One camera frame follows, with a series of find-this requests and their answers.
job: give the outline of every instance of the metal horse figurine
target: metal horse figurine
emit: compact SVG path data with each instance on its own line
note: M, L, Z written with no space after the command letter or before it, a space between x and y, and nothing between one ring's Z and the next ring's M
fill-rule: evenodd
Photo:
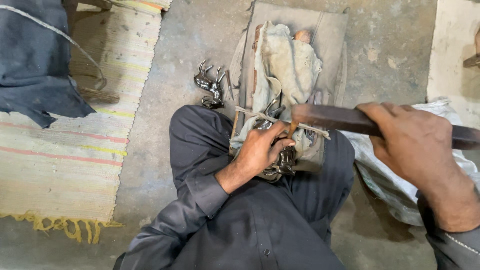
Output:
M203 62L200 64L200 66L198 67L199 73L193 77L193 80L195 82L195 85L197 85L201 89L204 89L213 93L213 98L209 96L205 96L202 98L202 105L204 105L209 109L215 109L223 106L222 88L220 87L220 81L223 79L223 76L225 76L225 73L223 73L221 77L218 77L220 74L220 69L222 69L221 67L219 67L216 70L215 81L211 80L207 76L207 71L211 69L213 65L207 67L206 69L203 69L205 62L206 60L203 60Z
M282 105L275 110L272 110L271 107L280 101L281 95L279 94L272 102L267 105L267 108L264 110L264 114L273 118L278 118L280 114L285 110L285 106ZM272 126L272 122L265 119L258 119L255 121L253 128L255 129L269 129ZM293 146L285 147L280 154L278 159L268 166L265 170L262 171L264 175L272 176L276 174L290 174L295 175L295 171L292 169L292 166L295 164L295 148ZM278 179L275 178L269 182L276 182Z

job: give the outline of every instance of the black sleeve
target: black sleeve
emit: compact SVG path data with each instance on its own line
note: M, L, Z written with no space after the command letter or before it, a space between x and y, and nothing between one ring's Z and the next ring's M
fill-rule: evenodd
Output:
M178 188L178 199L168 204L155 220L142 228L130 243L124 258L115 266L121 270L162 269L175 260L188 237L220 209L228 194L213 174L193 170Z
M479 270L480 227L463 233L446 232L436 225L433 211L423 195L419 196L418 206L438 269Z

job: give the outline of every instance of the hand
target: hand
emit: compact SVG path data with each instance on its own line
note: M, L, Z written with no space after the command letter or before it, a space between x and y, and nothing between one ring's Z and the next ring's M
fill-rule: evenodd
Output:
M289 127L289 123L278 121L267 130L248 132L237 159L215 175L225 192L230 194L241 187L275 162L283 148L295 145L294 140L280 139L271 147L273 140L284 137Z
M392 103L357 108L384 136L370 136L375 156L425 195L440 228L464 232L480 226L480 199L473 181L454 161L447 119Z

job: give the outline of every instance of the right hand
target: right hand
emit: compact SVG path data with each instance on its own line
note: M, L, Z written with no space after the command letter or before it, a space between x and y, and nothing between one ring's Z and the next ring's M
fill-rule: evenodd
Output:
M392 103L357 108L378 124L384 136L370 136L375 156L425 195L442 229L464 232L480 226L480 199L473 181L453 158L452 125L447 119Z

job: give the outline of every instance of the hammer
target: hammer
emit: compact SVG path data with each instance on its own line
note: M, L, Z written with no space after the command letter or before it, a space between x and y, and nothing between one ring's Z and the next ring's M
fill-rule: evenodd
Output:
M308 123L327 129L339 129L366 135L383 137L378 125L357 109L338 108L326 105L298 104L293 106L290 133L298 123ZM453 125L452 148L480 150L480 130Z

